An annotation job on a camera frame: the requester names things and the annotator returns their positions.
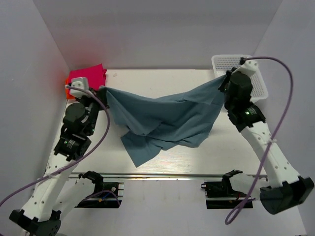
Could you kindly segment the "blue-grey t-shirt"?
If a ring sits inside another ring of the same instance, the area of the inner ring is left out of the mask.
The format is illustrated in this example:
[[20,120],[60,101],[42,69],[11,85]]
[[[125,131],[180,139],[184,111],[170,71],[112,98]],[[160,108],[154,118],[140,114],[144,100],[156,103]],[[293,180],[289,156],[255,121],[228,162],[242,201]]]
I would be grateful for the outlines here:
[[190,91],[148,98],[108,88],[107,103],[116,125],[128,132],[121,141],[139,167],[161,150],[177,145],[197,148],[209,136],[224,104],[224,76]]

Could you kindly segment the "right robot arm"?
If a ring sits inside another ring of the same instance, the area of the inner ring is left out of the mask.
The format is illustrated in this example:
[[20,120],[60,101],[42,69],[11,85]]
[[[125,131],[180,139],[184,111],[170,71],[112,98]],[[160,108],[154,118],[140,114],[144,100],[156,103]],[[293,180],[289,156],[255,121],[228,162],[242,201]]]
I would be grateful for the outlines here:
[[272,215],[302,204],[315,184],[291,166],[275,143],[265,116],[250,101],[252,83],[249,76],[240,71],[227,71],[219,90],[224,93],[224,107],[230,121],[251,145],[260,160],[258,169],[264,169],[268,177],[267,183],[259,183],[256,178],[249,183],[249,176],[233,170],[222,177],[223,192],[228,196],[246,193],[260,200]]

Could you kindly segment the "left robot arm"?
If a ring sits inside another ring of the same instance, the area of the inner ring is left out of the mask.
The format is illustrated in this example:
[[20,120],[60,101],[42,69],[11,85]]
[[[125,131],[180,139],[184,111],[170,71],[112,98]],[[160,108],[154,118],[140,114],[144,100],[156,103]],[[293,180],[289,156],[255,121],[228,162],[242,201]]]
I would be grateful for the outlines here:
[[64,114],[59,140],[44,176],[27,187],[35,189],[21,209],[13,210],[9,219],[32,236],[55,236],[62,219],[88,196],[103,193],[103,177],[94,171],[79,175],[79,181],[64,194],[64,184],[79,162],[96,148],[90,136],[95,131],[98,113],[107,111],[106,89],[75,88],[70,86],[75,102]]

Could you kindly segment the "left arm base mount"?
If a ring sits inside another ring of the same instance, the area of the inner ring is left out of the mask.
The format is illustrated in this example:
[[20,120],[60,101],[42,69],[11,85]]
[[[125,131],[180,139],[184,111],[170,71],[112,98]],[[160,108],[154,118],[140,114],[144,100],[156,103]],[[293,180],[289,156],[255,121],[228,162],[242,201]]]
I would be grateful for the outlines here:
[[107,181],[94,171],[79,174],[78,178],[89,179],[94,187],[93,193],[83,199],[76,208],[119,208],[124,193],[124,183]]

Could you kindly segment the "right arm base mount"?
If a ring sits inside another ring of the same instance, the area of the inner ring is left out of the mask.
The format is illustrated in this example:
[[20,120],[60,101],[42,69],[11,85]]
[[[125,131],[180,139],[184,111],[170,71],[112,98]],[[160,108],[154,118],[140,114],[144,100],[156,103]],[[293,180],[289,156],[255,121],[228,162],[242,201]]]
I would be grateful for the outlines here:
[[240,170],[232,170],[222,176],[220,181],[205,181],[200,188],[205,191],[207,209],[233,209],[246,196],[246,193],[236,191],[232,188],[230,179],[238,174]]

